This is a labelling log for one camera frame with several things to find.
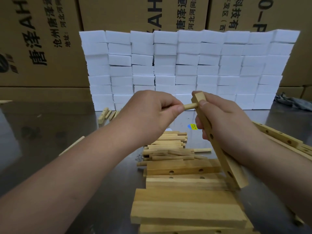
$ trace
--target metal work surface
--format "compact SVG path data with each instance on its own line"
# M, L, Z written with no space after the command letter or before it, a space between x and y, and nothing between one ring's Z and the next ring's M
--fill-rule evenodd
M0 196L55 159L81 136L95 131L98 128L96 119L101 114L92 112L92 104L88 103L12 102L0 109ZM270 111L246 113L253 121L312 145L312 113L281 104L274 104ZM201 138L201 130L188 128L190 123L195 123L195 117L194 111L185 111L170 128L188 133L186 148L211 147ZM138 225L130 223L130 211L135 189L145 187L143 170L136 167L142 150L131 153L104 178L67 233L138 233ZM216 158L214 153L209 157ZM258 231L262 234L312 233L307 225L295 226L287 208L249 172L248 179L250 185L242 189L240 197L247 216Z

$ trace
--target cardboard box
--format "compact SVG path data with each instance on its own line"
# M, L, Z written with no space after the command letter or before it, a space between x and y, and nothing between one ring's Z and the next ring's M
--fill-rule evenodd
M0 86L88 87L76 4L0 0Z
M275 29L300 30L299 38L283 72L281 86L312 84L312 0L210 0L207 29L213 31L268 32Z
M303 90L302 99L312 101L312 86L307 86Z
M208 1L79 0L79 5L85 31L201 31L205 28Z
M276 94L281 94L284 92L287 97L301 98L303 90L304 87L279 87Z
M0 98L14 102L92 102L89 88L0 87Z

